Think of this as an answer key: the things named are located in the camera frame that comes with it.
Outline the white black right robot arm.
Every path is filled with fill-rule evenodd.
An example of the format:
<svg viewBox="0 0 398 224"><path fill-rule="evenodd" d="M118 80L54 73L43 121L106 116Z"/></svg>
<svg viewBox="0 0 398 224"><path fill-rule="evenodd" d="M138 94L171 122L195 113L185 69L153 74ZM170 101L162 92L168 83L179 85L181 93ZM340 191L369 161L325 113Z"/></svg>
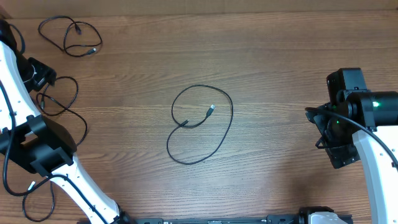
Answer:
<svg viewBox="0 0 398 224"><path fill-rule="evenodd" d="M371 91L360 68L326 78L329 102L305 109L335 169L361 161L373 223L397 223L397 92Z"/></svg>

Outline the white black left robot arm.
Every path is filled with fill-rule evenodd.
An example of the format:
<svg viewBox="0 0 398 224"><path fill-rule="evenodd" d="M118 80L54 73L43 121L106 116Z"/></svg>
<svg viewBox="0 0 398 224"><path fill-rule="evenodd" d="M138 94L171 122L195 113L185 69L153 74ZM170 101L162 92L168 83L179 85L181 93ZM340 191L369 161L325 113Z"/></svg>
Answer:
<svg viewBox="0 0 398 224"><path fill-rule="evenodd" d="M48 86L59 79L54 69L34 58L25 58L17 46L16 27L1 20L1 154L2 182L8 194L26 199L47 182L57 184L81 208L89 223L133 223L82 166L78 143L44 110ZM13 191L7 181L12 161L44 179L25 192Z"/></svg>

